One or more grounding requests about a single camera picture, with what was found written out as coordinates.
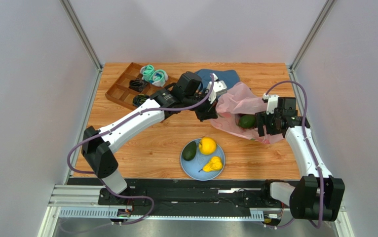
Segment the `green fake lime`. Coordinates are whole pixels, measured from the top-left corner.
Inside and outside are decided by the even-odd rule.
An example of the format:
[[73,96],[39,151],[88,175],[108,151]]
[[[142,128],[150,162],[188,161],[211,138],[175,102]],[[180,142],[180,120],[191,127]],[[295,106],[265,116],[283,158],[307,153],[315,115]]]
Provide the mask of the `green fake lime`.
[[256,116],[255,115],[242,115],[239,118],[238,126],[244,129],[251,129],[256,127]]

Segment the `pink plastic bag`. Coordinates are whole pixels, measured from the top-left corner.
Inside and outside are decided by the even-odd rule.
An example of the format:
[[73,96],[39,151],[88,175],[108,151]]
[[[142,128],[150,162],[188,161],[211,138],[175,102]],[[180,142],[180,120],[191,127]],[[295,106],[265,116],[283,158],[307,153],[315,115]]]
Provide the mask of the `pink plastic bag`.
[[238,82],[227,93],[221,95],[216,105],[217,119],[211,119],[210,124],[221,131],[239,138],[273,144],[283,140],[281,134],[260,136],[256,128],[241,128],[238,126],[239,115],[254,115],[266,111],[266,103],[256,96],[244,83]]

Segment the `yellow fake lemon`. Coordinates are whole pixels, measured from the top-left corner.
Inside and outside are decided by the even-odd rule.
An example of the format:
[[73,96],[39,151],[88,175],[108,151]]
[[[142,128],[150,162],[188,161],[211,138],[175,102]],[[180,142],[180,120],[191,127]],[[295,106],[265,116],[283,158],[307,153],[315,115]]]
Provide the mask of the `yellow fake lemon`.
[[214,139],[203,137],[198,143],[198,148],[203,155],[211,155],[216,150],[217,144]]

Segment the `blue cloth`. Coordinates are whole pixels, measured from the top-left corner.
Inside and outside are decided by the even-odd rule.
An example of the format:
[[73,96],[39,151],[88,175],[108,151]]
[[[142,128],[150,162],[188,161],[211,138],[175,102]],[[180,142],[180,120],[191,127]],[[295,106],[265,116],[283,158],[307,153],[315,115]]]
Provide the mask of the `blue cloth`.
[[230,89],[238,82],[240,82],[240,77],[235,70],[226,70],[226,71],[218,71],[218,70],[210,70],[210,69],[200,69],[195,72],[201,79],[203,87],[206,88],[208,83],[211,82],[210,74],[215,74],[218,80],[223,81],[227,88]]

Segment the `green fake avocado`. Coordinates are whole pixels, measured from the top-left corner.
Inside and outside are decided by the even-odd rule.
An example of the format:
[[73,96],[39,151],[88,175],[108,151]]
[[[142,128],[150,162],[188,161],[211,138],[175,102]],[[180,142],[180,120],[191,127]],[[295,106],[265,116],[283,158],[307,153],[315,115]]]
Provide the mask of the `green fake avocado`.
[[185,161],[191,161],[195,158],[197,153],[197,143],[195,141],[189,142],[182,150],[181,156]]

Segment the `yellow fake pear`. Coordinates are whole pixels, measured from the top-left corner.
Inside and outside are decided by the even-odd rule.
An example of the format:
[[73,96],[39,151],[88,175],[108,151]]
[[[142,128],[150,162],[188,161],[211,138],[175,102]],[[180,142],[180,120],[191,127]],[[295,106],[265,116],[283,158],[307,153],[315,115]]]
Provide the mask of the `yellow fake pear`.
[[212,172],[219,171],[223,168],[223,163],[220,157],[212,157],[198,172]]

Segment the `blue plate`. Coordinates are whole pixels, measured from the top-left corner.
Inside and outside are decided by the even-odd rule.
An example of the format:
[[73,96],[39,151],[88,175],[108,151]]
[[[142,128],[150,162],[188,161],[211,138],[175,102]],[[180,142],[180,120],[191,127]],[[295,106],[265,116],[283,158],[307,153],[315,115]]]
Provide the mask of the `blue plate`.
[[201,138],[194,139],[184,146],[180,154],[180,164],[190,178],[209,181],[217,178],[224,170],[226,156],[218,144],[211,154],[203,154],[199,150],[200,141]]

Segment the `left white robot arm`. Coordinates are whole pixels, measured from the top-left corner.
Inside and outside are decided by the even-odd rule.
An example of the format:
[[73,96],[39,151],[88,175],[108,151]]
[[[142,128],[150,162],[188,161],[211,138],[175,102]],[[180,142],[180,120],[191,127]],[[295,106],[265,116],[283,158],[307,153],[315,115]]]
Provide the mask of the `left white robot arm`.
[[181,111],[194,111],[200,121],[217,118],[215,104],[227,85],[215,73],[206,86],[193,72],[183,73],[177,82],[157,90],[142,105],[116,122],[84,132],[81,153],[93,173],[115,196],[123,198],[128,187],[122,177],[115,153],[131,138]]

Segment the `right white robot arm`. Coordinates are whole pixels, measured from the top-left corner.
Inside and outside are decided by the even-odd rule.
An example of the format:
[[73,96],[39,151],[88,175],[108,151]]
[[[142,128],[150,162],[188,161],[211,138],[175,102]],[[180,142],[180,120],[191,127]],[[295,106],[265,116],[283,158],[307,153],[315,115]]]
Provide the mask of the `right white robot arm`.
[[301,175],[295,186],[284,181],[269,181],[265,187],[267,195],[289,206],[295,219],[335,221],[345,184],[323,163],[307,119],[298,114],[296,99],[265,94],[263,101],[266,110],[255,114],[258,134],[282,135],[294,154]]

